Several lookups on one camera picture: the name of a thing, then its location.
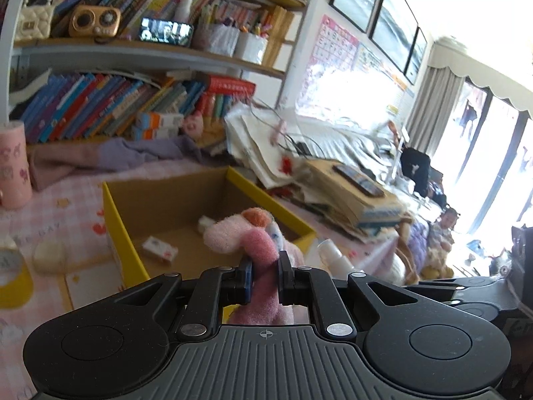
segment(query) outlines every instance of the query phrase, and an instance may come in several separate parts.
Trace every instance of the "curtain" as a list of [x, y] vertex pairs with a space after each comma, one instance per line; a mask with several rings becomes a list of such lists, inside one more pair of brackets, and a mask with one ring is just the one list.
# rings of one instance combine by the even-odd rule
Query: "curtain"
[[410, 147], [434, 155], [464, 81], [449, 68], [427, 68], [407, 123]]

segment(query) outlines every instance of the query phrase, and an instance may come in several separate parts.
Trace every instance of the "white bottle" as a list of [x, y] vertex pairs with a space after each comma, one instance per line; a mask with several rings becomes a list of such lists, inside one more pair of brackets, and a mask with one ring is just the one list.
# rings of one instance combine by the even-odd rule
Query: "white bottle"
[[193, 0], [180, 0], [174, 12], [174, 22], [181, 22], [183, 24], [189, 23], [191, 15], [191, 5]]
[[347, 279], [351, 272], [361, 272], [353, 266], [348, 257], [340, 252], [331, 239], [326, 239], [318, 245], [318, 254], [332, 278]]

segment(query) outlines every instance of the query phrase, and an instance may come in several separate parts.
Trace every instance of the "sliding glass door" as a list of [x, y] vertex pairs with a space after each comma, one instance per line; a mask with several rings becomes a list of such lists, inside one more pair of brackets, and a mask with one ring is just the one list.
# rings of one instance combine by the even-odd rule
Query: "sliding glass door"
[[490, 251], [508, 243], [521, 215], [533, 220], [532, 125], [527, 111], [468, 80], [431, 161], [444, 174], [448, 203], [461, 213], [456, 230]]

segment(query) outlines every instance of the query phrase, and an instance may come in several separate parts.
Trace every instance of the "red heart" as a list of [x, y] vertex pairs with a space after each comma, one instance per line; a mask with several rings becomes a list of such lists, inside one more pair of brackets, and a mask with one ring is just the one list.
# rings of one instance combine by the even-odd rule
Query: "red heart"
[[105, 224], [94, 224], [93, 225], [93, 231], [97, 235], [105, 235], [106, 234], [106, 226], [105, 226]]

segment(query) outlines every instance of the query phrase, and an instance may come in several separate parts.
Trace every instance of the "gold radio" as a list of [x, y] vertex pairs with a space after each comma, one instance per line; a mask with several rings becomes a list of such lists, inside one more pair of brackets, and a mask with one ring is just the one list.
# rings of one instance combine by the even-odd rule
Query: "gold radio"
[[121, 22], [121, 11], [114, 7], [78, 6], [68, 28], [71, 37], [114, 37]]

